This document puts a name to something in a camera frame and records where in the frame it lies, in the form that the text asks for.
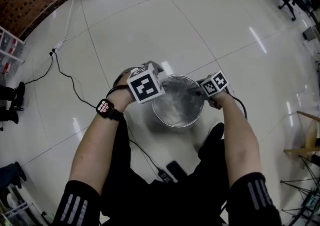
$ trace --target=blue cloth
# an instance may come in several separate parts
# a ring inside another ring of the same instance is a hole
[[[16,177],[19,177],[19,168],[16,164],[0,168],[0,191],[8,187]]]

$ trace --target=black smartwatch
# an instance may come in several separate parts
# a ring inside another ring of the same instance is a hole
[[[107,99],[103,99],[99,102],[96,111],[100,116],[116,121],[120,121],[124,116],[124,114],[115,109],[114,104]]]

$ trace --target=black and white marker cube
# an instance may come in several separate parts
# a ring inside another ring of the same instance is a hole
[[[127,83],[138,103],[144,103],[165,94],[155,68],[151,63],[141,68],[133,69],[127,79]]]
[[[223,72],[220,70],[201,83],[201,87],[208,97],[219,93],[229,84]]]

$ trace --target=black sleeve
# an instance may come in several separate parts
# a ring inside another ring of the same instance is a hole
[[[98,225],[100,195],[89,185],[71,180],[56,211],[53,225]]]
[[[265,185],[266,179],[259,172],[247,174],[232,185],[226,205],[230,226],[282,225]]]

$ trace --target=stainless steel bucket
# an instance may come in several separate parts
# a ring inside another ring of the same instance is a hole
[[[183,75],[170,75],[161,80],[165,94],[152,101],[157,118],[167,127],[184,131],[200,118],[205,100],[190,95],[187,89],[199,87],[193,79]]]

